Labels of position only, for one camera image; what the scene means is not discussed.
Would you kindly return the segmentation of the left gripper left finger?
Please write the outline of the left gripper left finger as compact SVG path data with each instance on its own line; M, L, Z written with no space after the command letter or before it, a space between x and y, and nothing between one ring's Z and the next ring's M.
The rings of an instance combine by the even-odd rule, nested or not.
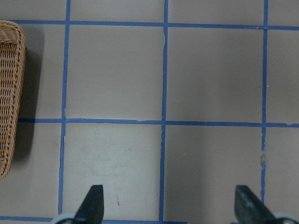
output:
M76 224L100 224L104 216L104 194L102 185L90 187L83 202L77 210Z

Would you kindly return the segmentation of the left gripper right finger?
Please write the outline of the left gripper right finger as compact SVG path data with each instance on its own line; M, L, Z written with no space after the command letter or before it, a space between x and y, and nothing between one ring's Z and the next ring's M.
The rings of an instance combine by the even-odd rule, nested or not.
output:
M235 187L235 217L240 224L268 224L275 216L246 185Z

